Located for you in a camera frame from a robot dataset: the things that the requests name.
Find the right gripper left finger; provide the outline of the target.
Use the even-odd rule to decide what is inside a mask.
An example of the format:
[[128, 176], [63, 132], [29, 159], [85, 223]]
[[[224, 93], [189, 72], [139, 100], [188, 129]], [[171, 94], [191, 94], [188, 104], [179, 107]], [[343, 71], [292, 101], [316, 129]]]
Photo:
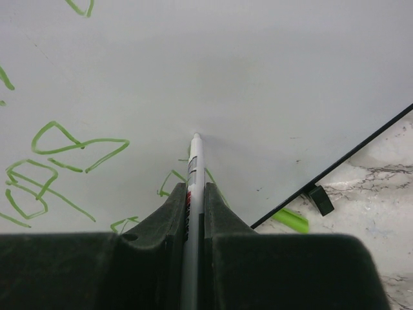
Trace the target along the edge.
[[177, 309], [185, 184], [123, 234], [1, 236], [2, 309]]

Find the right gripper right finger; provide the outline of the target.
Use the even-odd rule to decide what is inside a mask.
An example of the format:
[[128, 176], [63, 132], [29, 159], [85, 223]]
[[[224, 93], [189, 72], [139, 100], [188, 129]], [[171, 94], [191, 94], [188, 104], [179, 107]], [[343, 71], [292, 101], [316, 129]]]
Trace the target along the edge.
[[205, 188], [204, 309], [388, 309], [372, 256], [345, 234], [259, 234]]

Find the green marker cap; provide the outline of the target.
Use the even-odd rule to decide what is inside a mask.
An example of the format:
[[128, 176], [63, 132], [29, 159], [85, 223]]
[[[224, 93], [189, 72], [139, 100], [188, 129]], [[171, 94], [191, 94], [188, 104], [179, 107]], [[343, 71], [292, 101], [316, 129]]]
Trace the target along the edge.
[[290, 227], [296, 232], [303, 234], [307, 234], [309, 232], [308, 220], [302, 215], [289, 209], [281, 209], [280, 211], [272, 215], [272, 219]]

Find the white marker pen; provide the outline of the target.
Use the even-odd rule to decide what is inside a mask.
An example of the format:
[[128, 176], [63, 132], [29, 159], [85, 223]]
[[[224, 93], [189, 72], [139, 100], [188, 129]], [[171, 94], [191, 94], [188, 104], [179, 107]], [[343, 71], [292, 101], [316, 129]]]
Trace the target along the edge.
[[197, 309], [199, 217], [204, 213], [205, 159], [203, 141], [195, 133], [190, 143], [186, 190], [186, 224], [183, 247], [181, 309]]

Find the white whiteboard black frame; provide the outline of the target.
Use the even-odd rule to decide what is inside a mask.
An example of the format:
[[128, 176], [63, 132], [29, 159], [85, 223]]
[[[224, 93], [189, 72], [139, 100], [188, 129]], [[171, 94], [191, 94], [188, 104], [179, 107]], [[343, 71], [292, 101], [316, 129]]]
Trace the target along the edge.
[[411, 1], [2, 1], [1, 232], [129, 227], [194, 134], [251, 225], [411, 103]]

